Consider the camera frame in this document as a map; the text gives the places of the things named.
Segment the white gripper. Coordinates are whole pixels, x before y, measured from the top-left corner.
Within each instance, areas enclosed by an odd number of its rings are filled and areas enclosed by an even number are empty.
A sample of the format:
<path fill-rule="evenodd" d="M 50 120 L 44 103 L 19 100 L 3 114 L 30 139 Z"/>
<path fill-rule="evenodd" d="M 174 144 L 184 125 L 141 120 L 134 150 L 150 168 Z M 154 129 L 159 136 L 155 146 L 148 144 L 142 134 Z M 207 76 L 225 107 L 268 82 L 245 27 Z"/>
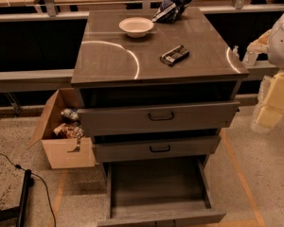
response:
<path fill-rule="evenodd" d="M 269 29 L 249 43 L 250 53 L 267 53 L 272 30 Z M 251 129 L 258 133 L 268 132 L 284 116 L 284 71 L 272 78 L 264 76 L 257 94 L 257 105 L 253 112 Z"/>

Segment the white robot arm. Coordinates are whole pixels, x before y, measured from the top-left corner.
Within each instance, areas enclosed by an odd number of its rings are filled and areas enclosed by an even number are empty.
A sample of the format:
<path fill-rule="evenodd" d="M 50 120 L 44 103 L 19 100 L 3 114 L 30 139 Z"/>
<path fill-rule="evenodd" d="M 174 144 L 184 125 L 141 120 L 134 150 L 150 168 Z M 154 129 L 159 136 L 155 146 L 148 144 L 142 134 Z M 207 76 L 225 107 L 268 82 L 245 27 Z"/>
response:
<path fill-rule="evenodd" d="M 268 62 L 279 69 L 273 77 L 265 76 L 260 83 L 253 114 L 251 128 L 268 132 L 284 116 L 284 13 L 271 29 L 248 45 L 243 63 L 253 66 L 259 54 L 266 54 Z"/>

